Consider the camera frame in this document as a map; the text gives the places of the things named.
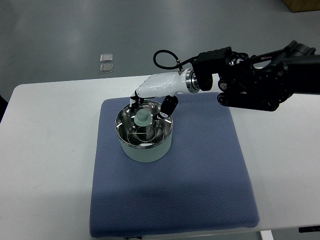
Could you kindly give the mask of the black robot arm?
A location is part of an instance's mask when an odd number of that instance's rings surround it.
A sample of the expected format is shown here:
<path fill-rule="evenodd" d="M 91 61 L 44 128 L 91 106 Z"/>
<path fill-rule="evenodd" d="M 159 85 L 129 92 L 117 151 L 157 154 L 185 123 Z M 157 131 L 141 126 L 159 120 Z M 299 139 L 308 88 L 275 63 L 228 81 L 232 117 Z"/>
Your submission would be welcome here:
<path fill-rule="evenodd" d="M 253 56 L 225 47 L 200 53 L 191 65 L 202 91 L 211 90 L 212 75 L 218 74 L 221 105 L 273 112 L 293 94 L 320 93 L 320 56 L 315 52 L 297 41 Z"/>

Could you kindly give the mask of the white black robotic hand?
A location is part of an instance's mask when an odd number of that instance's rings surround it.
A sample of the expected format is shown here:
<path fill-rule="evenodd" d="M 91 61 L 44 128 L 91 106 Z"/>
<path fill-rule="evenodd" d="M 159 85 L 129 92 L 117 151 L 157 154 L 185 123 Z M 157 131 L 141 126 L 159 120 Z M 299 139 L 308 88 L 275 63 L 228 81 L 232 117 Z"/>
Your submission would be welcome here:
<path fill-rule="evenodd" d="M 178 105 L 178 93 L 196 94 L 200 90 L 198 80 L 192 69 L 181 73 L 166 72 L 153 74 L 147 78 L 131 95 L 130 111 L 136 110 L 145 99 L 165 97 L 160 111 L 153 116 L 154 120 L 167 119 Z"/>

